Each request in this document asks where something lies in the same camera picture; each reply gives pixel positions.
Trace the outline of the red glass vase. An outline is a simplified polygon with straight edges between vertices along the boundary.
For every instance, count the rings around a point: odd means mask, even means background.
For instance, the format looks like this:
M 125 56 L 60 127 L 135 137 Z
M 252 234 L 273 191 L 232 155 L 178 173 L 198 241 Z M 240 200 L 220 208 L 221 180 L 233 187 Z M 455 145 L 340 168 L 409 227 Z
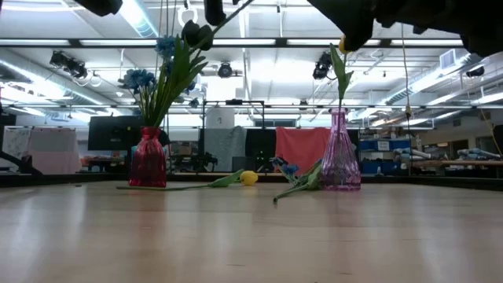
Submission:
M 166 159 L 159 142 L 160 128 L 143 127 L 141 140 L 131 159 L 129 186 L 164 188 L 166 186 Z

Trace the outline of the white printed hanging cloth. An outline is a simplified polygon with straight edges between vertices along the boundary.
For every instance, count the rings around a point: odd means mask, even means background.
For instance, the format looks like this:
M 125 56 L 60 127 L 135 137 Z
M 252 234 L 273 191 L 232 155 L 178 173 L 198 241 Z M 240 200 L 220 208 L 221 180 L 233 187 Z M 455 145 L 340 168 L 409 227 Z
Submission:
M 4 130 L 2 151 L 21 159 L 28 152 L 28 142 L 31 136 L 29 128 L 6 128 Z

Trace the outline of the coral hanging cloth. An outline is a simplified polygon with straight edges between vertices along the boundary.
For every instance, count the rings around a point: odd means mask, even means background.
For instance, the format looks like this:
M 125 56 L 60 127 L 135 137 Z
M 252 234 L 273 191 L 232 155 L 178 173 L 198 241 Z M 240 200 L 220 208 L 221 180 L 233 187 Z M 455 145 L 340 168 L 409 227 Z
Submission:
M 296 165 L 296 175 L 302 175 L 325 153 L 330 136 L 330 129 L 316 127 L 313 129 L 276 129 L 275 156 Z

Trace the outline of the grey hanging cloth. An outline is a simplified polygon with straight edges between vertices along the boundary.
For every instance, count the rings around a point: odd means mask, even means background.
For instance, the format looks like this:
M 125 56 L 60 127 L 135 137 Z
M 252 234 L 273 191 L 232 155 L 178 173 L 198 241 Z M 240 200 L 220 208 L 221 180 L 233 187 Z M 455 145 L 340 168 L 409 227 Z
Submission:
M 215 171 L 231 172 L 234 157 L 245 157 L 247 130 L 243 127 L 204 130 L 204 151 L 217 159 Z

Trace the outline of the black background robot rig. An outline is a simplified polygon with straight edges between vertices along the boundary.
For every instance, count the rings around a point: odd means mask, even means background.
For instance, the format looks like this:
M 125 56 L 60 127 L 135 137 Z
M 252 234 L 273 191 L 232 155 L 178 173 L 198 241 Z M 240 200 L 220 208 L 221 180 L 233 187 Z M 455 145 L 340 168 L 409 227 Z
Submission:
M 169 169 L 172 172 L 213 172 L 218 159 L 210 153 L 204 155 L 172 155 L 169 157 Z

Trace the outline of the black monitor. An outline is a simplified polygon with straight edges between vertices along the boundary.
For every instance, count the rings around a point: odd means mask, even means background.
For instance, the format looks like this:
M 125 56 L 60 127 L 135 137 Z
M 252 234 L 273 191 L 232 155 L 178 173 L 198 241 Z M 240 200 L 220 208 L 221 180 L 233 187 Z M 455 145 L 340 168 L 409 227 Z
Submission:
M 90 118 L 88 149 L 129 150 L 141 140 L 143 121 L 137 116 L 93 116 Z

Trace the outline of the white ceiling vent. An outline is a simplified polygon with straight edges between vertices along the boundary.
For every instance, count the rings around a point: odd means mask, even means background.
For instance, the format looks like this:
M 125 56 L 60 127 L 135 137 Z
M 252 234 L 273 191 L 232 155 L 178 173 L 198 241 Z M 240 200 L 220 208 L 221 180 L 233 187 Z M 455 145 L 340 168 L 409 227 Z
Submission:
M 439 66 L 442 70 L 452 68 L 457 63 L 456 50 L 451 49 L 439 56 Z

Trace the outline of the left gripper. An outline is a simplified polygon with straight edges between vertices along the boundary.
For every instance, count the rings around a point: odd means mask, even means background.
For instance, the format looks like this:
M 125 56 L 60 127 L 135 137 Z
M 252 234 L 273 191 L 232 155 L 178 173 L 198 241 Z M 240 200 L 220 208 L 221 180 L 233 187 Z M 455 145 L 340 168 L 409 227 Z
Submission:
M 100 17 L 117 14 L 123 5 L 123 0 L 74 0 Z M 218 26 L 226 19 L 223 11 L 222 0 L 204 0 L 204 15 L 206 21 L 212 26 Z

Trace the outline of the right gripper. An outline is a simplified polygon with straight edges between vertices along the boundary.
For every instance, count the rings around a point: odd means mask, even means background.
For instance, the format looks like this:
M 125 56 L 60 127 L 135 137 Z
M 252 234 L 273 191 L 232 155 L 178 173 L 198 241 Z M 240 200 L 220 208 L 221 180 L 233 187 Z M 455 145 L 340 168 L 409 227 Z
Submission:
M 344 49 L 360 49 L 373 34 L 373 17 L 383 28 L 396 23 L 413 26 L 422 35 L 428 29 L 468 37 L 472 25 L 464 0 L 307 0 L 345 35 Z

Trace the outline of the pink hanging cloth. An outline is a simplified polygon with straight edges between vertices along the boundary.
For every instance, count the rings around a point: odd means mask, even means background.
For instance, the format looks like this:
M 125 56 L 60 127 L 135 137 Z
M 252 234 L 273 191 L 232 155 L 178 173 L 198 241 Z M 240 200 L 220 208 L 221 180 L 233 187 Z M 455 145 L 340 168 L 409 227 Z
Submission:
M 73 175 L 82 168 L 76 132 L 71 128 L 33 128 L 28 154 L 33 168 L 44 175 Z

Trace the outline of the black overhead light bar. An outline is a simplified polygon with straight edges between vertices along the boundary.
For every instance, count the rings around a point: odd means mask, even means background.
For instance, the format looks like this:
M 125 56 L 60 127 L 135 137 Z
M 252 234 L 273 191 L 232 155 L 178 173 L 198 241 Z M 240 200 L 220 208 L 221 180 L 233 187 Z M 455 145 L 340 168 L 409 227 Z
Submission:
M 338 38 L 302 39 L 302 38 L 243 38 L 243 39 L 215 39 L 214 46 L 244 47 L 244 48 L 286 48 L 309 47 L 318 48 L 329 43 L 337 44 Z M 364 47 L 395 48 L 402 43 L 411 48 L 457 48 L 462 47 L 460 39 L 370 39 Z M 0 39 L 0 47 L 16 48 L 149 48 L 156 45 L 156 39 Z

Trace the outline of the black hanging cloth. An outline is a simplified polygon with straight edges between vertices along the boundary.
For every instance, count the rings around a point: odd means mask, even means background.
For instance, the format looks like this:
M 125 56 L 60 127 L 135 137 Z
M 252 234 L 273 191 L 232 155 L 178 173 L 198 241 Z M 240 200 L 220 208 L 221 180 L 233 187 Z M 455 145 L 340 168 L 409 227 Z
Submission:
M 274 167 L 270 159 L 275 157 L 276 131 L 247 129 L 245 156 L 247 168 L 262 173 L 271 173 Z

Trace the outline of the pink ribbed glass vase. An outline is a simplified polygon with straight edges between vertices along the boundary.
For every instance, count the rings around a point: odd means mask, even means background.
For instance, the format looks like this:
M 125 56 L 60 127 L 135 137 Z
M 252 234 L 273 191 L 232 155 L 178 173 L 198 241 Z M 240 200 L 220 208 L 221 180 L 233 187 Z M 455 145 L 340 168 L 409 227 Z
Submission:
M 331 111 L 332 126 L 321 164 L 321 187 L 332 191 L 359 191 L 361 172 L 347 131 L 343 108 Z

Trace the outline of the background wooden table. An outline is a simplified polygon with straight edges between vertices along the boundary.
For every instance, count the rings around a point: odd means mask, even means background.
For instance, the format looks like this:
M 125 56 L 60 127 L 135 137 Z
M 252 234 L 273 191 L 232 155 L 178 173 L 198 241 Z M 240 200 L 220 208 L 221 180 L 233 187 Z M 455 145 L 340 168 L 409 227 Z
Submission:
M 412 168 L 422 174 L 457 178 L 503 178 L 501 160 L 422 160 Z

